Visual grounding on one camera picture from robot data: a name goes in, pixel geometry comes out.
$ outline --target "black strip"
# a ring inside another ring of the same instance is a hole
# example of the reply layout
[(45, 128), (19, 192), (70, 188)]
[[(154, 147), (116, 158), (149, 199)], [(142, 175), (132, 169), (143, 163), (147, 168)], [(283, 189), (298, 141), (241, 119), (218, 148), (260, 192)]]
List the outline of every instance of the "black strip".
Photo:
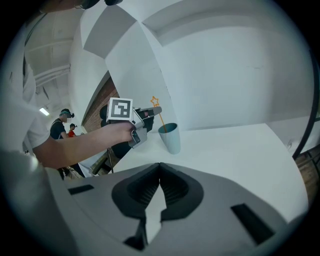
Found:
[(83, 186), (77, 186), (77, 187), (73, 187), (73, 188), (69, 188), (69, 192), (70, 195), (75, 195), (75, 194), (79, 194), (88, 190), (93, 190), (94, 187), (91, 185), (83, 185)]
[(146, 221), (141, 220), (139, 223), (139, 226), (136, 230), (135, 235), (129, 237), (123, 243), (128, 246), (131, 246), (139, 251), (142, 251), (148, 245), (147, 232), (146, 232)]
[(297, 159), (297, 157), (299, 156), (302, 149), (307, 143), (307, 140), (311, 134), (312, 128), (314, 127), (314, 123), (316, 121), (318, 106), (319, 106), (319, 90), (320, 90), (319, 69), (318, 69), (319, 66), (318, 66), (316, 56), (312, 53), (311, 50), (309, 52), (310, 52), (312, 67), (313, 67), (313, 80), (314, 80), (313, 101), (312, 101), (312, 108), (311, 108), (308, 124), (306, 125), (304, 134), (302, 136), (302, 139), (298, 147), (296, 148), (295, 152), (292, 155), (292, 158), (294, 160)]
[(274, 235), (274, 232), (267, 224), (265, 224), (245, 203), (232, 206), (231, 210), (258, 245)]
[(318, 168), (318, 162), (319, 162), (320, 158), (317, 161), (315, 161), (314, 159), (312, 159), (313, 157), (312, 157), (312, 155), (311, 155), (311, 153), (309, 151), (307, 151), (306, 153), (311, 158), (311, 161), (312, 161), (312, 163), (314, 165), (316, 173), (318, 174), (318, 177), (320, 178), (320, 171), (319, 171), (319, 168)]

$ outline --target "red shirt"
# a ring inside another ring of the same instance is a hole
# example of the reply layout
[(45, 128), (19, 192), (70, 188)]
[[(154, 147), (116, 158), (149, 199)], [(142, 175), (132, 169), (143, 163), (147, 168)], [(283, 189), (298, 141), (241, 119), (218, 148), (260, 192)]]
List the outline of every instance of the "red shirt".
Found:
[(69, 137), (73, 137), (73, 136), (75, 136), (74, 131), (73, 131), (73, 130), (70, 130), (70, 131), (68, 132), (68, 136), (69, 136)]

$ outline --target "cap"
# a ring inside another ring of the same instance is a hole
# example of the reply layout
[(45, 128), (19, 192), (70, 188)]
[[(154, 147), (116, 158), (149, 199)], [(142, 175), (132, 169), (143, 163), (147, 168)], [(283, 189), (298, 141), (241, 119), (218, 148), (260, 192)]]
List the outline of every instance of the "cap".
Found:
[(75, 117), (75, 114), (71, 113), (70, 110), (67, 108), (62, 109), (59, 116), (62, 116), (63, 114), (66, 114), (67, 118), (74, 118)]

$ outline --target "black shirt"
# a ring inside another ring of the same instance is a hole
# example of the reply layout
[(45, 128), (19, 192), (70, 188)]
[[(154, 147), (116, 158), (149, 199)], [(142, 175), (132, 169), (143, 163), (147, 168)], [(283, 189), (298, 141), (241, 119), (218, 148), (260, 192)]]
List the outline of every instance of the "black shirt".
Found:
[(64, 124), (61, 122), (59, 118), (57, 118), (51, 125), (50, 136), (55, 140), (63, 139), (61, 136), (62, 132), (66, 132)]

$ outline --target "brick wall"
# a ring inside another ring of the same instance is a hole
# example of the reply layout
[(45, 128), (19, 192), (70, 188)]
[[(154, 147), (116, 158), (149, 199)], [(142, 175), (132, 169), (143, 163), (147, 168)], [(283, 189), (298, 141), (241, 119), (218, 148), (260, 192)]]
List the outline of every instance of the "brick wall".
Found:
[(110, 77), (101, 88), (84, 117), (83, 126), (88, 133), (101, 127), (100, 123), (102, 120), (100, 118), (99, 111), (104, 105), (108, 104), (109, 99), (112, 97), (119, 98), (119, 95), (115, 84)]

